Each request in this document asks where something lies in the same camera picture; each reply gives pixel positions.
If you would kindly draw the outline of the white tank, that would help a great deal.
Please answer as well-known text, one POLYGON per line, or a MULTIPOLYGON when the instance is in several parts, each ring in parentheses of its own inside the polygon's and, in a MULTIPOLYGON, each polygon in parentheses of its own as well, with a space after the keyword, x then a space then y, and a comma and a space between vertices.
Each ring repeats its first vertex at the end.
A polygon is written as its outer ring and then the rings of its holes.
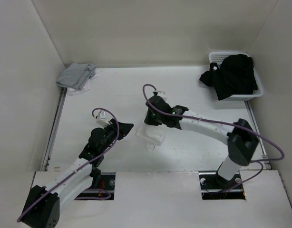
POLYGON ((152 152, 157 146, 163 144, 166 132, 157 126, 142 123, 137 129, 136 137, 143 139, 146 142, 146 149, 152 152))
POLYGON ((95 75, 92 78, 90 78, 81 89, 68 88, 67 89, 67 95, 78 95, 78 94, 82 94, 82 93, 88 92, 90 90, 90 82, 91 82, 91 80, 94 80, 94 79, 96 79, 98 77, 99 77, 99 75, 95 75))

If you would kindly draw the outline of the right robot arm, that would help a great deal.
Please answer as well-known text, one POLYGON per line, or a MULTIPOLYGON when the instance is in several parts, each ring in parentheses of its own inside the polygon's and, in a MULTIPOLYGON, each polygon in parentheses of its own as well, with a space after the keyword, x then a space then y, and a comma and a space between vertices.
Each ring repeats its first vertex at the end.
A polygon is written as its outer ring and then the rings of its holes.
POLYGON ((226 128, 223 124, 204 122, 203 118, 187 107, 171 107, 162 97, 154 95, 146 103, 148 111, 144 123, 151 126, 165 125, 183 131, 200 133, 214 138, 227 146, 228 155, 214 176, 215 184, 227 187, 234 175, 250 164, 259 140, 245 119, 235 122, 238 127, 226 128))

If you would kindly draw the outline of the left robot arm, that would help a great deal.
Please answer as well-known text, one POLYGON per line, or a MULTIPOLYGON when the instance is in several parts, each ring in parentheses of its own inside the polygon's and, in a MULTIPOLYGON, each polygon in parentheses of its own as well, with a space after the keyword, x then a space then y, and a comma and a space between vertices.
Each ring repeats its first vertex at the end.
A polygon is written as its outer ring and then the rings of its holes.
POLYGON ((104 153, 126 137, 134 125, 114 119, 91 131, 88 143, 75 162, 50 183, 29 191, 18 222, 31 228, 54 228, 60 214, 80 193, 100 185, 99 165, 104 153))

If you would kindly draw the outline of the folded white tank top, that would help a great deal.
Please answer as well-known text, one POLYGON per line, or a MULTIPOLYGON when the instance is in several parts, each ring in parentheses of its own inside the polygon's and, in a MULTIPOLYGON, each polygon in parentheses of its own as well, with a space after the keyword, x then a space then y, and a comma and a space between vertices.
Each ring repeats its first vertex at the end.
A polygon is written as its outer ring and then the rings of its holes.
POLYGON ((90 90, 90 82, 91 82, 91 80, 94 80, 94 79, 96 79, 98 77, 99 77, 99 75, 95 75, 92 78, 90 78, 81 89, 68 88, 67 89, 67 95, 78 95, 78 94, 82 94, 82 93, 88 92, 90 90))

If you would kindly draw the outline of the folded grey tank top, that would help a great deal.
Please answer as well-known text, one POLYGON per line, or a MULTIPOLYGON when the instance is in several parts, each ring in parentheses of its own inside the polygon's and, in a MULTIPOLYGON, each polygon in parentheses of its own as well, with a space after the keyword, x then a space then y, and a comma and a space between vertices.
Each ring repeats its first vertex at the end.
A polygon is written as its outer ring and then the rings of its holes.
POLYGON ((94 64, 73 63, 61 73, 56 84, 63 88, 80 90, 95 76, 95 70, 94 64))

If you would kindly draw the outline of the black tank top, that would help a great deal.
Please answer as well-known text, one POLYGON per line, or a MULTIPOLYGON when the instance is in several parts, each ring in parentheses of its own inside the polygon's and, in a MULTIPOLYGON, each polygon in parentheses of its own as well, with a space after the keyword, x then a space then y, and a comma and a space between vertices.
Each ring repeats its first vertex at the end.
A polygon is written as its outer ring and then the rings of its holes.
POLYGON ((215 89, 219 101, 233 95, 252 95, 258 89, 253 69, 251 57, 244 54, 230 55, 220 65, 212 62, 199 80, 215 89))

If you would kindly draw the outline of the white plastic basket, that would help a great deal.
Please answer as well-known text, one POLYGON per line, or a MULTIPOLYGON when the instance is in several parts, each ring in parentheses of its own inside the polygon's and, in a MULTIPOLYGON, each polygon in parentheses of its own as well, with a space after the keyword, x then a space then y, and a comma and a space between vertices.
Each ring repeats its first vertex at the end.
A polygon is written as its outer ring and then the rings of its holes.
MULTIPOLYGON (((250 57, 247 53, 239 52, 239 51, 216 51, 216 52, 209 53, 208 58, 209 58, 210 63, 215 62, 220 67, 225 58, 231 55, 238 55, 238 54, 242 54, 242 55, 246 55, 250 57)), ((255 67, 253 68, 253 71, 254 71, 254 78, 255 78, 258 89, 254 90, 251 95, 232 95, 224 99, 224 101, 249 101, 250 99, 261 97, 264 94, 264 88, 255 67)))

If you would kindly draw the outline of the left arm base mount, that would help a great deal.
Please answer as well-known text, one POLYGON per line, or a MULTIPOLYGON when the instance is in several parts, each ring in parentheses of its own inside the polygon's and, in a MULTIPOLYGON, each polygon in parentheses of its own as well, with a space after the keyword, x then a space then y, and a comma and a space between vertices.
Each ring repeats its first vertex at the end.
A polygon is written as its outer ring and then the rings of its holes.
POLYGON ((75 200, 114 200, 116 173, 101 173, 100 179, 93 180, 91 187, 80 193, 75 200))

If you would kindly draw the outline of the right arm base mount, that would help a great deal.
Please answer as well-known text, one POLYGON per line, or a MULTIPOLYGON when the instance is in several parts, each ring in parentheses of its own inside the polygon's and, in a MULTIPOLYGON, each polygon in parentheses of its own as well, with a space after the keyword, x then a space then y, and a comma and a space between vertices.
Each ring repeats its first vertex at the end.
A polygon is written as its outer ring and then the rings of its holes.
POLYGON ((239 172, 231 180, 224 180, 215 172, 201 172, 199 180, 203 200, 245 200, 242 185, 230 189, 241 181, 239 172))

